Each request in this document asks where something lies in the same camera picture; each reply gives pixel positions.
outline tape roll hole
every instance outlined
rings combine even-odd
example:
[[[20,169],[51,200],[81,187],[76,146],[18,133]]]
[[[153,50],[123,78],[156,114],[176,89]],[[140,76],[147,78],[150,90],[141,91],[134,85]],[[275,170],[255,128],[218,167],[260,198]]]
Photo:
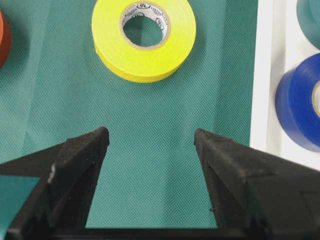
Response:
[[[320,81],[314,86],[312,93],[312,105],[314,111],[320,118]]]
[[[145,50],[156,49],[161,47],[168,39],[170,21],[167,13],[160,6],[147,1],[140,1],[131,4],[124,10],[120,19],[120,30],[126,41],[133,47]],[[153,33],[153,35],[141,39],[144,34],[150,33]]]

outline teal electrical tape roll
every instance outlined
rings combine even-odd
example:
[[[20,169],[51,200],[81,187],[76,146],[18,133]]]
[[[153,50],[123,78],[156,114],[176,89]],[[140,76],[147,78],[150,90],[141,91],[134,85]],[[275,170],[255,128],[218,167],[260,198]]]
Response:
[[[304,35],[320,49],[320,0],[298,0],[296,12]]]
[[[38,182],[37,177],[0,175],[0,240]]]

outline tape roll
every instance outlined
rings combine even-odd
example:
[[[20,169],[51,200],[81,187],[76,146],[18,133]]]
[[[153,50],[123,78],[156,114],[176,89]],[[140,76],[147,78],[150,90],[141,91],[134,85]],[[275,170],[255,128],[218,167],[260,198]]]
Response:
[[[320,152],[320,53],[284,74],[275,108],[281,126],[294,142]]]
[[[162,40],[150,47],[132,43],[123,27],[145,16],[162,30]],[[152,83],[173,74],[191,52],[196,19],[188,0],[98,0],[92,16],[96,52],[116,75],[137,83]]]
[[[11,48],[11,30],[6,16],[0,9],[0,68],[5,64]]]
[[[304,35],[320,49],[320,0],[298,0],[296,11]]]

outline blue electrical tape roll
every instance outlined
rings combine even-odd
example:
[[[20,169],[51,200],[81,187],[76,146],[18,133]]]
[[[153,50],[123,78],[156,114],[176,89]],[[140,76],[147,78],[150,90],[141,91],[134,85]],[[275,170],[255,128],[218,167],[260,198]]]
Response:
[[[320,152],[320,53],[288,71],[275,95],[276,114],[287,135],[303,148]]]
[[[320,49],[320,0],[298,0],[296,12],[304,35]]]

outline tape core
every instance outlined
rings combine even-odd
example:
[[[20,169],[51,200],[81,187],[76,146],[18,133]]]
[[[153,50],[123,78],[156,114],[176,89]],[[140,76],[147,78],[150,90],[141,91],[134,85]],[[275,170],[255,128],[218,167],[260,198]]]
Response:
[[[312,92],[313,109],[320,118],[320,81],[314,86]]]
[[[134,44],[125,34],[124,26],[126,23],[136,17],[147,17],[155,21],[161,29],[162,40],[153,46],[139,46]],[[120,31],[124,39],[134,48],[142,50],[151,50],[160,48],[168,39],[170,35],[171,25],[167,13],[158,5],[148,1],[139,1],[129,5],[121,15]]]

